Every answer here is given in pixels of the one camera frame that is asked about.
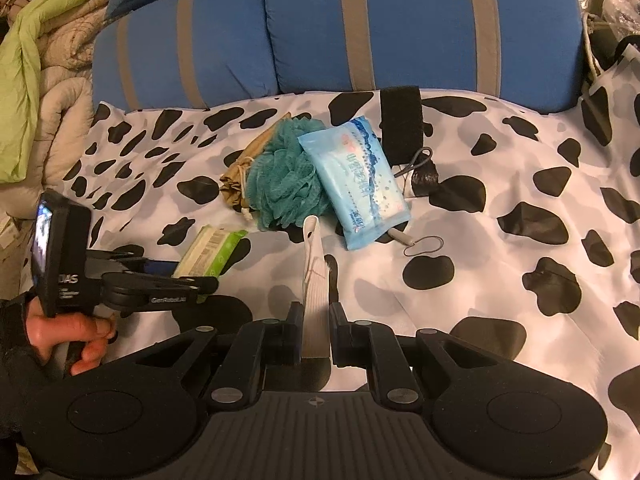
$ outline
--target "device screen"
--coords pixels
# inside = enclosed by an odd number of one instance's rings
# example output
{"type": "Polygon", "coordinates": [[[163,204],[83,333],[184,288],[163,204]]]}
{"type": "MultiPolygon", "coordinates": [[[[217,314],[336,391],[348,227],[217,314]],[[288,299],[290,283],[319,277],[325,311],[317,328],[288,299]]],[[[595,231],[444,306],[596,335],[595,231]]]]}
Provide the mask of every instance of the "device screen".
{"type": "Polygon", "coordinates": [[[33,257],[42,272],[44,272],[47,262],[47,244],[49,242],[51,216],[52,213],[47,206],[44,204],[38,206],[36,234],[33,241],[33,257]]]}

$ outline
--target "green blanket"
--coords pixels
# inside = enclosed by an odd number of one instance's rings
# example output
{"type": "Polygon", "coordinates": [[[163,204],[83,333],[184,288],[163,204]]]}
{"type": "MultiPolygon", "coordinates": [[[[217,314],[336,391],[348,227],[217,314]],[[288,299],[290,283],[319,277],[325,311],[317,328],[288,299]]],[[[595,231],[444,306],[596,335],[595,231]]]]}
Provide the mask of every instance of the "green blanket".
{"type": "Polygon", "coordinates": [[[26,177],[40,106],[40,27],[85,1],[32,0],[0,44],[0,184],[26,177]]]}

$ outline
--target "barcode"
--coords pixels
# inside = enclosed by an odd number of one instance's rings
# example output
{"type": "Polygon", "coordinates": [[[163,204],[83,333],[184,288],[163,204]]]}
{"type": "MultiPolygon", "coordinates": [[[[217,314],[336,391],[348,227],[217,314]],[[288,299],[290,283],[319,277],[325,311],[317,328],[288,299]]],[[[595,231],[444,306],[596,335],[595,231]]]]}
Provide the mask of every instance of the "barcode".
{"type": "Polygon", "coordinates": [[[218,230],[211,235],[211,238],[209,238],[202,249],[200,256],[198,256],[196,263],[193,264],[193,268],[190,272],[191,276],[204,276],[204,273],[209,269],[213,259],[212,256],[215,256],[218,253],[218,249],[225,241],[225,238],[226,233],[218,230]]]}

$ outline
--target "brown drawstring pouch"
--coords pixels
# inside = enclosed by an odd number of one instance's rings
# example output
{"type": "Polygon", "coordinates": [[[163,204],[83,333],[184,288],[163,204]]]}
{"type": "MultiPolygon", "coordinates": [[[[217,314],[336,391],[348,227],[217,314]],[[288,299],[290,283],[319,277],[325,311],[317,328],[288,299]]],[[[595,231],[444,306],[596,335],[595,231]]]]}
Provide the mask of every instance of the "brown drawstring pouch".
{"type": "Polygon", "coordinates": [[[280,122],[284,119],[290,119],[291,113],[287,112],[278,121],[273,123],[267,130],[263,131],[259,136],[255,137],[244,151],[236,158],[236,161],[229,166],[226,173],[220,177],[222,187],[220,193],[225,199],[228,206],[240,206],[242,209],[249,209],[249,204],[244,197],[244,186],[246,182],[246,174],[251,168],[251,164],[255,158],[264,151],[264,147],[271,140],[273,134],[278,129],[280,122]]]}

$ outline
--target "ribbed black surface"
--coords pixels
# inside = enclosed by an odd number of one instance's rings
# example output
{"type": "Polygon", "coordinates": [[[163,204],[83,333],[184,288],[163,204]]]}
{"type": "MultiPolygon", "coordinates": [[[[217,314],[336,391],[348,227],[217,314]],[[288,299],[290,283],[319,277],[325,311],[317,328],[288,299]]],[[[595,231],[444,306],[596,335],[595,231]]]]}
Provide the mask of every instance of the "ribbed black surface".
{"type": "MultiPolygon", "coordinates": [[[[53,474],[43,476],[43,480],[59,478],[53,474]]],[[[140,477],[146,480],[495,478],[461,464],[444,451],[418,415],[386,410],[368,392],[263,392],[252,408],[212,417],[190,450],[164,469],[140,477]],[[309,402],[315,397],[324,402],[309,402]]],[[[573,478],[592,477],[583,472],[573,478]]]]}

